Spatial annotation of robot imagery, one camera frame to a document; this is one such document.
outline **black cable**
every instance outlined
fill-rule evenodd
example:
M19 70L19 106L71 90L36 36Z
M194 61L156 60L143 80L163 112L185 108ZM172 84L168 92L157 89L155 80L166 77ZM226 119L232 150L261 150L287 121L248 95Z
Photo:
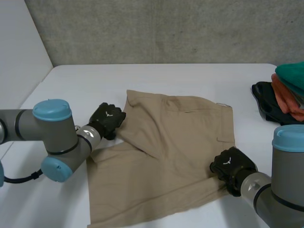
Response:
M33 172L30 176L24 177L24 178L11 179L11 178L7 178L6 176L4 176L4 181L7 183L11 183L11 184L21 184L21 183L27 182L29 180L35 180L42 174L43 174L43 172L40 169L37 172Z

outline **white wall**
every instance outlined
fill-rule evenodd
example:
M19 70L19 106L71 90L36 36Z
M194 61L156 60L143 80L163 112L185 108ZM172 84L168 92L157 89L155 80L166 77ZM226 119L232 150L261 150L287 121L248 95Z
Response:
M0 0L0 109L19 108L53 68L23 0Z

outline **blue joint cap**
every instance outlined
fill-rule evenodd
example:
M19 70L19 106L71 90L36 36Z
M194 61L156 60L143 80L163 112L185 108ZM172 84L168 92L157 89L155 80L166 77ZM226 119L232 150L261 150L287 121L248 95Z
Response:
M68 102L61 99L42 101L33 108L33 115L43 121L63 121L72 116Z
M0 160L0 187L3 186L4 183L4 169Z
M65 182L73 172L64 162L52 157L46 157L41 164L41 171L52 181Z
M286 152L304 152L304 125L292 124L277 127L272 146Z

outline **stack of clothes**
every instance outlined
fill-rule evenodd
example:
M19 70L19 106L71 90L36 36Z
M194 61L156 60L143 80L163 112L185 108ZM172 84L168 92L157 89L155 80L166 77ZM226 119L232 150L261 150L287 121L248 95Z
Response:
M272 83L252 85L266 120L287 124L304 124L304 62L280 65L271 76Z

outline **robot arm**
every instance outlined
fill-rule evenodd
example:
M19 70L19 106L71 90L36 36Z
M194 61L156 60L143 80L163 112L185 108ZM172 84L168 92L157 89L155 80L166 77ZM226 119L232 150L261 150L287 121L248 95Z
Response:
M43 101L32 110L0 110L0 144L42 140L48 155L41 164L41 170L30 177L16 182L9 178L5 180L20 183L44 173L53 181L65 182L103 137L114 139L114 131L125 116L113 104L102 103L89 123L76 132L72 111L64 100Z
M228 192L241 196L270 228L304 227L304 126L275 130L272 178L235 147L215 157L210 170L226 183Z

